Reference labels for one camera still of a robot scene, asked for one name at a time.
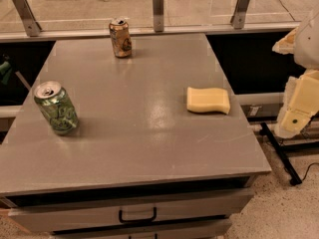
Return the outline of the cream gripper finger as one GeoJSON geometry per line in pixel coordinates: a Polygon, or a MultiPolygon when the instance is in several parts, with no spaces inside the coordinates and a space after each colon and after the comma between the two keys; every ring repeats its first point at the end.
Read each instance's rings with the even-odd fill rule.
{"type": "Polygon", "coordinates": [[[277,41],[273,45],[272,51],[282,55],[293,54],[297,30],[298,28],[294,28],[286,36],[277,41]]]}
{"type": "Polygon", "coordinates": [[[319,112],[319,72],[307,70],[299,78],[289,77],[274,132],[291,138],[301,132],[319,112]]]}

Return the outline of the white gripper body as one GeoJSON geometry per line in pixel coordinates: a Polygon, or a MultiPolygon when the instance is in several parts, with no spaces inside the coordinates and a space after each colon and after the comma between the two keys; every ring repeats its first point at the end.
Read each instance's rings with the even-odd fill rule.
{"type": "Polygon", "coordinates": [[[297,29],[294,61],[306,69],[319,69],[319,4],[309,12],[297,29]]]}

